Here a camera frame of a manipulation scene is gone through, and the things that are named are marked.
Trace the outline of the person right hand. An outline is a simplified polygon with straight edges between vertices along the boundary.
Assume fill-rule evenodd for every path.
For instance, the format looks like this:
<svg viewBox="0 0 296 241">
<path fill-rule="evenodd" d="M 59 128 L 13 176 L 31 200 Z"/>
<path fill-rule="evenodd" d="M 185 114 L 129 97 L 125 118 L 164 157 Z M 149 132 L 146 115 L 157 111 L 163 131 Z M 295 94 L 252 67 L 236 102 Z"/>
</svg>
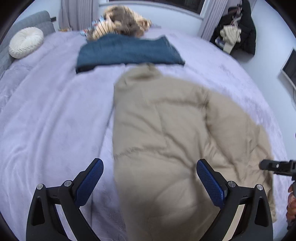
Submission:
<svg viewBox="0 0 296 241">
<path fill-rule="evenodd" d="M 293 195 L 293 187 L 292 185 L 288 189 L 288 200 L 287 200 L 287 220 L 294 220 L 296 216 L 296 199 Z"/>
</svg>

